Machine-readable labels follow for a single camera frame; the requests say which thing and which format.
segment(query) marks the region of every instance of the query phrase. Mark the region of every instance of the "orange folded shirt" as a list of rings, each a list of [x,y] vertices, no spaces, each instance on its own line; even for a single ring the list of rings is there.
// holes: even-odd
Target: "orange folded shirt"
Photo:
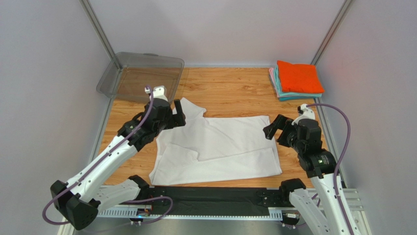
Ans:
[[[293,65],[277,61],[283,92],[324,93],[314,65]]]

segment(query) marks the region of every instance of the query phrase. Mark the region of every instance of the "folded towel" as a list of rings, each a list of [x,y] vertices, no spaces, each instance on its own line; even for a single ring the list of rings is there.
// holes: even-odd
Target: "folded towel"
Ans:
[[[283,92],[324,93],[314,65],[291,64],[277,61]]]
[[[281,83],[279,81],[278,75],[278,66],[269,69],[269,76],[271,82],[274,85],[275,92],[280,101],[287,101],[293,99],[307,99],[307,98],[318,98],[322,97],[322,94],[304,94],[304,93],[295,93],[295,92],[282,92]]]

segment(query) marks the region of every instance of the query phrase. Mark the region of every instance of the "wood grain surface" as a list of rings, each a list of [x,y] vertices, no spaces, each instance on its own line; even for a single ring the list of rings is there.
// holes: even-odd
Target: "wood grain surface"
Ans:
[[[313,103],[312,99],[279,102],[269,81],[267,68],[185,68],[175,95],[176,99],[182,97],[206,108],[205,117],[232,118],[268,115],[271,122],[278,114],[296,118],[299,105]],[[118,99],[114,101],[100,151],[110,143],[124,122],[137,113],[143,112],[144,106],[144,103]],[[281,131],[278,130],[275,138],[278,138],[280,133]],[[278,144],[277,147],[283,172],[281,175],[179,186],[278,188],[283,180],[300,178],[308,188],[312,188],[310,180],[299,166],[296,152]],[[105,184],[119,184],[131,175],[139,175],[150,183],[149,173],[154,167],[156,154],[157,145],[153,141],[127,160]]]

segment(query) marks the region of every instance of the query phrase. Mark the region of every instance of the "plastic tray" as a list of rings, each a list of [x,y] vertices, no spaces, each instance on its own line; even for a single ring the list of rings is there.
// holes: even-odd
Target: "plastic tray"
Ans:
[[[146,103],[149,96],[145,85],[152,88],[163,85],[168,101],[172,102],[183,69],[184,60],[179,58],[119,52],[101,77],[97,91],[109,98]]]

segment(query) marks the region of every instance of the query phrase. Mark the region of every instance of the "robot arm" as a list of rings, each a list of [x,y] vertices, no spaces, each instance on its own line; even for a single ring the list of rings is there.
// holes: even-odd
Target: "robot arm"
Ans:
[[[174,101],[177,113],[173,114],[165,96],[165,87],[156,87],[152,92],[153,102],[146,104],[145,112],[126,122],[98,157],[66,183],[56,181],[51,186],[52,197],[67,190],[54,204],[75,229],[81,230],[90,225],[103,210],[128,200],[140,199],[140,190],[149,185],[138,176],[131,176],[119,185],[99,188],[120,165],[152,142],[160,131],[185,125],[180,101]],[[142,120],[148,111],[149,116],[138,127],[138,118]]]
[[[308,196],[305,185],[300,179],[282,182],[281,189],[285,192],[286,200],[297,208],[313,234],[347,235],[349,234],[348,225],[333,184],[336,160],[330,152],[322,149],[322,132],[315,120],[314,112],[306,104],[298,107],[298,112],[299,117],[295,120],[278,115],[274,122],[263,131],[265,137],[271,140],[278,129],[282,130],[277,142],[293,148],[298,153],[300,166],[317,190],[326,217]],[[337,187],[340,189],[339,196],[344,208],[348,208],[340,176],[337,176]],[[346,210],[346,214],[354,234],[359,235],[360,232],[349,209]]]

